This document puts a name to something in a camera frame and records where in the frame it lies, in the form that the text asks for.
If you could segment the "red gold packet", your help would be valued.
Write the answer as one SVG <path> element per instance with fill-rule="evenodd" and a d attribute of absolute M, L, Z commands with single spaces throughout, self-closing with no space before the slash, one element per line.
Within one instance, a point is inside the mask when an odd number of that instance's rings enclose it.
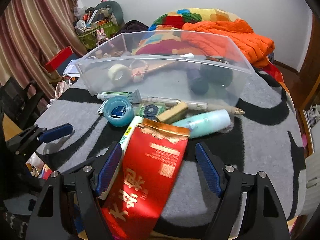
<path fill-rule="evenodd" d="M 148 239 L 177 179 L 189 129 L 144 119 L 136 124 L 101 208 L 114 239 Z"/>

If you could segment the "white silver pen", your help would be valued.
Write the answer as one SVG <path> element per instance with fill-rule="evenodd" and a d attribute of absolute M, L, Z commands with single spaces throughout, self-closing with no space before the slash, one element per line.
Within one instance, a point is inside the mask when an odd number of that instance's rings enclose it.
<path fill-rule="evenodd" d="M 177 99 L 167 99 L 167 98 L 159 98 L 159 97 L 147 97 L 147 98 L 142 98 L 143 103 L 163 103 L 167 107 L 173 107 L 179 103 L 181 103 L 181 100 Z M 188 106 L 189 110 L 192 111 L 205 111 L 205 112 L 210 112 L 210 111 L 217 111 L 224 109 L 226 110 L 229 114 L 234 114 L 234 115 L 244 115 L 245 111 L 238 108 L 238 107 L 233 107 L 229 105 L 215 105 L 212 103 L 207 103 L 207 102 L 193 102 L 193 101 L 184 101 L 184 103 Z"/>

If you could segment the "white ointment tube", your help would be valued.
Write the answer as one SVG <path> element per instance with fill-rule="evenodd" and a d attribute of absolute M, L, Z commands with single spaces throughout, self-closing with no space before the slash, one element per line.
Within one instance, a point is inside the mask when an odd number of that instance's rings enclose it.
<path fill-rule="evenodd" d="M 110 98 L 114 97 L 123 97 L 127 98 L 127 100 L 131 103 L 141 103 L 142 98 L 140 96 L 139 90 L 135 90 L 132 92 L 102 92 L 97 95 L 97 99 L 102 100 L 102 101 L 107 101 Z"/>

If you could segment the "light blue bottle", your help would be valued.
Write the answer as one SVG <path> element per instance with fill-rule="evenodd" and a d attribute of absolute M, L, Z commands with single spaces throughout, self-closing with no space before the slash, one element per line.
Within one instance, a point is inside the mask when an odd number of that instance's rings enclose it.
<path fill-rule="evenodd" d="M 231 119 L 225 109 L 201 113 L 172 123 L 189 129 L 189 138 L 199 138 L 227 128 Z"/>

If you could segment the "red box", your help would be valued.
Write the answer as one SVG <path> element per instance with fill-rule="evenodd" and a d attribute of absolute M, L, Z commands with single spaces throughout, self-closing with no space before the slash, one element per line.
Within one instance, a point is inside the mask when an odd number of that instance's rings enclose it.
<path fill-rule="evenodd" d="M 49 73 L 52 73 L 56 70 L 60 75 L 63 75 L 66 67 L 74 59 L 74 57 L 75 54 L 71 46 L 68 46 L 59 51 L 49 62 L 45 64 L 44 68 Z"/>

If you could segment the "blue tape roll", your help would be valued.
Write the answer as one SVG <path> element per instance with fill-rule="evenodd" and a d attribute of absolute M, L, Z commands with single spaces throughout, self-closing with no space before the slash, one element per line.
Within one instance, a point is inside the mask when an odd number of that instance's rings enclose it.
<path fill-rule="evenodd" d="M 104 106 L 104 117 L 115 127 L 128 125 L 135 114 L 131 102 L 121 96 L 110 98 Z"/>

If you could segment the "white tape roll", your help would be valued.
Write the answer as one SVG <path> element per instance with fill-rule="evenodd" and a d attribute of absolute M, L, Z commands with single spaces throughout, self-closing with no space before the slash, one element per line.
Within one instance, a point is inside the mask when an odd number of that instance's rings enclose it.
<path fill-rule="evenodd" d="M 107 72 L 114 87 L 123 87 L 132 79 L 131 69 L 123 64 L 114 64 Z"/>

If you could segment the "dark purple bottle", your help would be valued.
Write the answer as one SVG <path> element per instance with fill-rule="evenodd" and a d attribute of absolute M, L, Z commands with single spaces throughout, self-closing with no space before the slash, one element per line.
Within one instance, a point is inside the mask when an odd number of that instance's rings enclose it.
<path fill-rule="evenodd" d="M 208 81 L 201 75 L 198 68 L 188 68 L 187 79 L 189 88 L 194 94 L 204 95 L 208 92 Z"/>

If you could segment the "blue card packet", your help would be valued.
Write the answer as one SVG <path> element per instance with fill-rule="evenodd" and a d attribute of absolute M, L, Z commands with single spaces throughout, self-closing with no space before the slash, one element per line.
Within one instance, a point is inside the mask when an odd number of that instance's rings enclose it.
<path fill-rule="evenodd" d="M 135 110 L 135 115 L 156 121 L 157 116 L 164 111 L 166 106 L 163 103 L 143 103 Z"/>

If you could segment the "rabbit plush doll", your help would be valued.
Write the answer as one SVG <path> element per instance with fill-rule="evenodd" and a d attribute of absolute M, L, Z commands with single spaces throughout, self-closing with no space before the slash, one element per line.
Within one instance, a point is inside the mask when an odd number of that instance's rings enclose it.
<path fill-rule="evenodd" d="M 97 46 L 103 44 L 106 41 L 108 41 L 108 37 L 104 32 L 104 29 L 97 29 Z"/>

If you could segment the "striped brown curtain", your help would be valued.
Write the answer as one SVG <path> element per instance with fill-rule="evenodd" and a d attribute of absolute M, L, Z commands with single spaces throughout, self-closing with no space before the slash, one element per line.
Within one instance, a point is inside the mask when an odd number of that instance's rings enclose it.
<path fill-rule="evenodd" d="M 1 84 L 14 77 L 22 87 L 36 81 L 52 98 L 54 89 L 44 65 L 63 48 L 79 56 L 86 48 L 73 23 L 78 0 L 10 0 L 1 12 Z"/>

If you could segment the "clear plastic storage box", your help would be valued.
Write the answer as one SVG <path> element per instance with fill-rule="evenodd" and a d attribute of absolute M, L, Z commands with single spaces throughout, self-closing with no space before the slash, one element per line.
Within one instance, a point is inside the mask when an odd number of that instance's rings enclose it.
<path fill-rule="evenodd" d="M 183 41 L 203 51 L 203 55 L 139 54 L 132 49 L 147 31 L 122 33 L 99 45 L 77 63 L 76 67 L 91 95 L 102 92 L 139 90 L 143 98 L 159 97 L 181 101 L 207 102 L 235 106 L 247 78 L 254 70 L 236 44 L 227 36 L 182 31 Z M 123 87 L 114 87 L 108 70 L 114 64 L 131 69 L 132 79 Z M 208 81 L 204 95 L 194 94 L 188 85 L 187 69 L 198 68 Z"/>

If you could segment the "green grey neck pillow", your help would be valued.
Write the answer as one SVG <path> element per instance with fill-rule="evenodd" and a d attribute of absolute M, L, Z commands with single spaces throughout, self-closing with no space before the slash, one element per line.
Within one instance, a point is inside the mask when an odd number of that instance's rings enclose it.
<path fill-rule="evenodd" d="M 104 15 L 111 20 L 114 25 L 121 26 L 124 24 L 124 14 L 119 3 L 112 0 L 103 0 L 95 10 L 103 12 Z"/>

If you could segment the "dark clothes pile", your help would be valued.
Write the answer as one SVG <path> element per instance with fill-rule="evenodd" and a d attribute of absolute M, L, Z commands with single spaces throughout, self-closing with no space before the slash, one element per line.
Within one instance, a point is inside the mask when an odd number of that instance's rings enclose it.
<path fill-rule="evenodd" d="M 117 32 L 117 35 L 122 34 L 122 33 L 135 33 L 135 32 L 140 32 L 140 31 L 147 31 L 148 28 L 149 27 L 142 22 L 139 22 L 137 20 L 131 20 L 131 21 L 127 22 Z"/>

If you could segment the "colourful patchwork quilt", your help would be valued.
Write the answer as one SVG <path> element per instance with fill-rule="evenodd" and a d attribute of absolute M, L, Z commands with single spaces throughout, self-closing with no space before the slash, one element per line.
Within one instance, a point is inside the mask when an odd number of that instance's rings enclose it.
<path fill-rule="evenodd" d="M 234 22 L 238 15 L 221 9 L 187 8 L 168 12 L 157 18 L 141 41 L 132 49 L 133 55 L 156 53 L 203 55 L 203 51 L 183 41 L 182 33 L 186 23 L 195 24 L 202 21 Z"/>

